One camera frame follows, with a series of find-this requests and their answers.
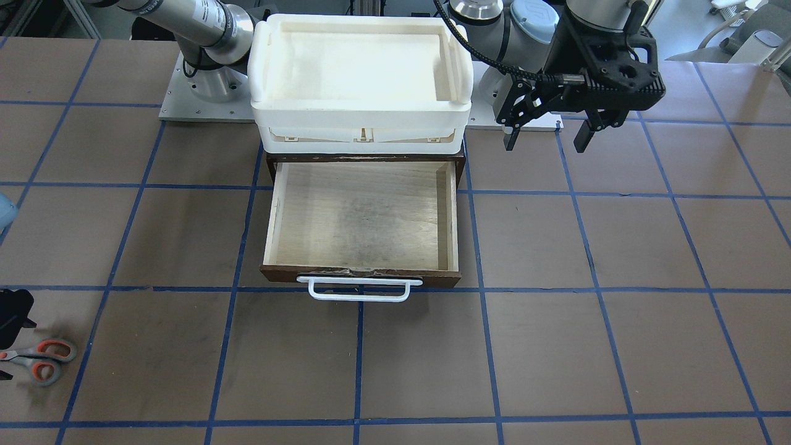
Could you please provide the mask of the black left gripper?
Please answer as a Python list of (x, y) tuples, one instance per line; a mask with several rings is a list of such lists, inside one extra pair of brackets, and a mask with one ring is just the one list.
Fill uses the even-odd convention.
[(573, 144), (583, 154), (597, 132), (624, 124), (630, 111), (644, 111), (664, 98), (656, 40), (641, 26), (635, 34), (609, 33), (562, 16), (543, 72), (582, 74), (581, 85), (560, 87), (523, 78), (504, 78), (494, 100), (495, 121), (504, 127), (512, 151), (525, 124), (548, 112), (584, 112)]

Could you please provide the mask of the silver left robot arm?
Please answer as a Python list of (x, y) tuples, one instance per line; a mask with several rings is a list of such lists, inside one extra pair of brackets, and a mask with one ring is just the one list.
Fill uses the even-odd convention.
[(466, 30), (460, 44), (487, 65), (478, 92), (514, 149), (523, 127), (552, 112), (584, 113), (583, 153), (600, 130), (664, 98), (649, 22), (658, 1), (437, 1)]

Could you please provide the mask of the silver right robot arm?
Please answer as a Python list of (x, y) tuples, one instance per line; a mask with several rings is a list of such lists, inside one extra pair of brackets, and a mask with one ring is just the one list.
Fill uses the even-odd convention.
[(116, 7), (172, 33), (181, 63), (161, 119), (240, 121), (249, 112), (248, 58), (255, 25), (245, 8), (221, 1), (88, 1)]

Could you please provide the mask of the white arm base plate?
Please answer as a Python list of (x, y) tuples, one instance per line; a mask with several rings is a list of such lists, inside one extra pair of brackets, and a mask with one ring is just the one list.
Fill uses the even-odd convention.
[(254, 123), (248, 77), (228, 67), (194, 71), (179, 54), (159, 119), (181, 123)]
[[(499, 108), (496, 95), (502, 74), (494, 70), (489, 74), (489, 67), (480, 61), (473, 62), (472, 106), (468, 116), (467, 128), (478, 130), (502, 130), (504, 124), (497, 119)], [(529, 118), (520, 109), (516, 116), (518, 129), (532, 132), (553, 132), (562, 130), (564, 125), (560, 115), (546, 112), (540, 116)]]

